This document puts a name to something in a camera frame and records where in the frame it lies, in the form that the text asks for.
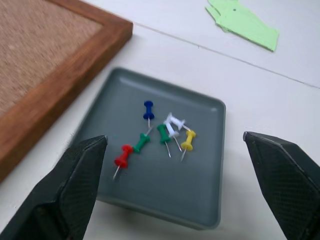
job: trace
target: red push pin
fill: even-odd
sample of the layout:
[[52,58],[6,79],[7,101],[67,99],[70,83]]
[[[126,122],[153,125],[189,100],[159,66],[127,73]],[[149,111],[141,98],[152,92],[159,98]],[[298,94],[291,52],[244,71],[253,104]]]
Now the red push pin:
[[122,147],[122,150],[123,150],[123,153],[121,156],[117,157],[115,160],[114,160],[114,163],[115,165],[117,165],[117,169],[113,175],[113,180],[115,180],[117,174],[118,174],[118,171],[120,168],[127,168],[128,167],[128,160],[127,158],[129,157],[129,155],[134,151],[133,147],[128,145],[128,144],[125,144],[123,145]]

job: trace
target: green paper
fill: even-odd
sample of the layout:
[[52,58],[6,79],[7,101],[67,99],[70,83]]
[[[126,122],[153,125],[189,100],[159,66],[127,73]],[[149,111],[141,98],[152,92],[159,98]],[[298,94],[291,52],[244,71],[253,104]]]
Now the green paper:
[[277,47],[279,32],[267,26],[238,0],[209,0],[205,9],[225,32],[232,32],[271,51]]

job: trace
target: white surface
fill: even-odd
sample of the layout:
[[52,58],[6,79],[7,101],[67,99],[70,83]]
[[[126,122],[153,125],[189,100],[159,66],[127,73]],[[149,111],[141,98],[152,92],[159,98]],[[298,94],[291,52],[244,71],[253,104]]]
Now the white surface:
[[84,239],[285,240],[261,194],[242,136],[253,131],[295,142],[319,164],[320,90],[137,26],[131,41],[0,184],[0,231],[55,165],[114,67],[225,103],[221,222],[215,230],[196,231],[97,201]]
[[279,30],[274,53],[223,32],[205,10],[207,0],[86,1],[201,48],[320,87],[319,0],[239,0],[267,25]]

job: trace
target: square tray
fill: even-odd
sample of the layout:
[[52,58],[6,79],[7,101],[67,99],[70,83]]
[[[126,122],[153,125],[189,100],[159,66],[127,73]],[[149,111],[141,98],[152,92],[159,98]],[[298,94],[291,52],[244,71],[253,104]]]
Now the square tray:
[[[134,146],[148,130],[144,102],[153,101],[151,141],[128,158],[128,168],[112,177],[122,145]],[[193,151],[183,162],[174,140],[160,144],[157,126],[168,113],[186,119],[194,130]],[[222,161],[226,106],[220,100],[125,69],[115,69],[73,138],[73,143],[108,136],[97,200],[133,209],[195,229],[211,229],[220,221]],[[182,129],[177,140],[186,140]]]

